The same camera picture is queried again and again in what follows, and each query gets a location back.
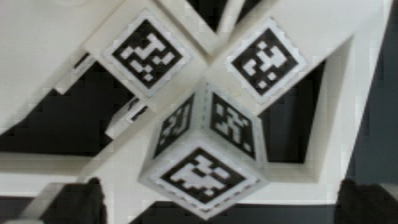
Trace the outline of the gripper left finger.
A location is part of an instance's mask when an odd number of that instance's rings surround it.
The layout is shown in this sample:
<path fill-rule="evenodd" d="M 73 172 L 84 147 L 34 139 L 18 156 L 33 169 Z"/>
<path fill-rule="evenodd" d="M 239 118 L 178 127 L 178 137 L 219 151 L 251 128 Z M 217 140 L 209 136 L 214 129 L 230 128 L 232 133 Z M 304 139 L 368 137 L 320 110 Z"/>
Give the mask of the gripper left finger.
<path fill-rule="evenodd" d="M 11 224 L 107 224 L 102 182 L 52 183 Z"/>

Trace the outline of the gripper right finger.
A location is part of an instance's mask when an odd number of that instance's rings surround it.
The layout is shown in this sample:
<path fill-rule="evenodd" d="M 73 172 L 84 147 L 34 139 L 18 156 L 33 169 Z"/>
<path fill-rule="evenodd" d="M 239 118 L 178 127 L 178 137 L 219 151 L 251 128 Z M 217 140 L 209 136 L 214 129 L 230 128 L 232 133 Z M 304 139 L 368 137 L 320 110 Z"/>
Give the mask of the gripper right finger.
<path fill-rule="evenodd" d="M 398 185 L 342 181 L 336 224 L 398 224 Z"/>

